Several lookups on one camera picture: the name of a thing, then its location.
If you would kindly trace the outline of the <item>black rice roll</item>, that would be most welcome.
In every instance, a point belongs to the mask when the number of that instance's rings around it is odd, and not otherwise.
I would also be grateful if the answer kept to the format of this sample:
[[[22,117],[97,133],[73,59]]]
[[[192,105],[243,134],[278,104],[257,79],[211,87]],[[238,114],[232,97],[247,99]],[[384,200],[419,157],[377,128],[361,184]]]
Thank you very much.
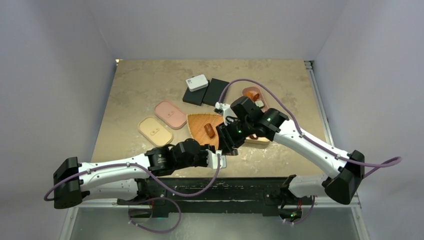
[[[265,107],[265,104],[264,104],[264,102],[262,100],[257,100],[254,103],[260,109],[263,109]]]

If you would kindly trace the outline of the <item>beige lunch box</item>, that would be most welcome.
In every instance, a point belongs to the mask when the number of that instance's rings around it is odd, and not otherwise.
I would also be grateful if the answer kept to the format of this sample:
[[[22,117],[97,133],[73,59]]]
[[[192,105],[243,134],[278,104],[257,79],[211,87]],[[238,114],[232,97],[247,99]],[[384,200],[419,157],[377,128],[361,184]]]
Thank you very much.
[[[245,138],[245,142],[256,145],[268,145],[270,140],[268,140],[266,137],[258,137],[256,134],[251,134]]]

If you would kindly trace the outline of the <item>small glazed meat strip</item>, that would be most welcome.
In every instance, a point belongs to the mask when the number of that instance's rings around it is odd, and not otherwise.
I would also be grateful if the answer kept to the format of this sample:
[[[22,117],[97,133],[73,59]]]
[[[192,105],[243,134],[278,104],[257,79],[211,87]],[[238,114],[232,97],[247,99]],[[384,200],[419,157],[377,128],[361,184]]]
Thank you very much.
[[[259,94],[259,93],[251,94],[250,99],[251,99],[253,102],[256,102],[256,101],[258,101],[258,100],[260,99],[260,94]]]

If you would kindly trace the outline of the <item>woven bamboo basket tray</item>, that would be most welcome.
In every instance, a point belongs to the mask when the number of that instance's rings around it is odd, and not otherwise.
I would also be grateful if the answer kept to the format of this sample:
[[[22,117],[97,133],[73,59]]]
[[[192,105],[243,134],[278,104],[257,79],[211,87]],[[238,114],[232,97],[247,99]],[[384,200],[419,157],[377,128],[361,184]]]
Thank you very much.
[[[188,130],[193,139],[200,145],[219,147],[219,137],[216,127],[224,122],[223,117],[214,113],[191,113],[186,116]],[[211,125],[214,136],[210,137],[205,129],[206,125]]]

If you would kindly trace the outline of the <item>dark brown meat slice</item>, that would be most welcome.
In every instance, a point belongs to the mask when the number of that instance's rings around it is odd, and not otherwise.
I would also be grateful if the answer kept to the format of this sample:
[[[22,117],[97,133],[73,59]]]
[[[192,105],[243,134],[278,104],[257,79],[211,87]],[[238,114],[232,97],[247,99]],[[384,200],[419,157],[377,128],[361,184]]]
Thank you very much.
[[[204,130],[205,130],[205,132],[206,132],[207,136],[208,136],[210,139],[213,139],[213,138],[216,136],[215,130],[214,130],[214,128],[213,128],[213,126],[212,126],[212,124],[211,124],[211,123],[207,123],[207,124],[204,126]]]

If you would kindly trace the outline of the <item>beige lunch box lid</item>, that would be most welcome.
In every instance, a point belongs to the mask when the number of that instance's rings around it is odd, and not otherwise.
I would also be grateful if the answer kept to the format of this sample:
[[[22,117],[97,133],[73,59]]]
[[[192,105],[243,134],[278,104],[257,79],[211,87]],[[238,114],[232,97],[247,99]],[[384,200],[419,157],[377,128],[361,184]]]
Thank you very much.
[[[174,138],[173,133],[152,116],[141,120],[137,128],[156,147],[163,147],[170,144]]]

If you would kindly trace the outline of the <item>pink lunch box lid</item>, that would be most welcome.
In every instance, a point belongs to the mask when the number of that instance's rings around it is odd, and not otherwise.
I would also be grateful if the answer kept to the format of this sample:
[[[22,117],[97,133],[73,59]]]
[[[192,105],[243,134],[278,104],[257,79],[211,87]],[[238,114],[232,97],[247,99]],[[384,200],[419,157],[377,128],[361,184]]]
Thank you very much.
[[[163,100],[154,107],[154,113],[172,129],[181,129],[187,122],[186,114],[170,101]]]

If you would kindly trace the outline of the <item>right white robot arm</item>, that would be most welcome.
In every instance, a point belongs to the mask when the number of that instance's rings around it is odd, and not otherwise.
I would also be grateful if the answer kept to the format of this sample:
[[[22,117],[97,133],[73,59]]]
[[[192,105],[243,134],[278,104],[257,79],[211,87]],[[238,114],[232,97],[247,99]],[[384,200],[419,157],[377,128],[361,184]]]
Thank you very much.
[[[217,102],[214,111],[224,120],[216,127],[218,150],[223,155],[238,155],[246,138],[256,135],[290,148],[323,171],[321,175],[289,176],[280,191],[284,202],[292,204],[305,196],[327,196],[339,204],[351,203],[365,175],[365,156],[361,152],[335,148],[298,129],[294,120],[281,111],[262,111],[246,96],[232,104]]]

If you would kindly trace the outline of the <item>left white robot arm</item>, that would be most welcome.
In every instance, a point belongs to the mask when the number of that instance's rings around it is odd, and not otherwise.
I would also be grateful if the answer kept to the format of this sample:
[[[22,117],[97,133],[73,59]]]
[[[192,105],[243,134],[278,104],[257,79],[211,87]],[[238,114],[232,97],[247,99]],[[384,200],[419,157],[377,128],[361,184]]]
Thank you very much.
[[[201,145],[192,138],[104,163],[79,162],[77,157],[69,157],[54,172],[53,187],[44,200],[52,201],[55,209],[72,208],[88,200],[113,198],[142,205],[149,199],[148,189],[141,184],[144,179],[158,180],[190,167],[219,171],[226,166],[222,151],[213,145]]]

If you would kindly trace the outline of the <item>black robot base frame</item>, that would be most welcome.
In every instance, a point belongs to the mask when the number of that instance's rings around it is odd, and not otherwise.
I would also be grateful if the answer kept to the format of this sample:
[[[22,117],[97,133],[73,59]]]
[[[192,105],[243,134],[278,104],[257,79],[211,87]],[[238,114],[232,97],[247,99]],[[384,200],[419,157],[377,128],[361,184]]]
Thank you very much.
[[[219,177],[205,192],[184,197],[165,189],[151,178],[137,180],[137,196],[118,199],[117,205],[146,206],[154,218],[170,213],[261,214],[296,220],[313,202],[312,197],[298,198],[289,193],[289,177]]]

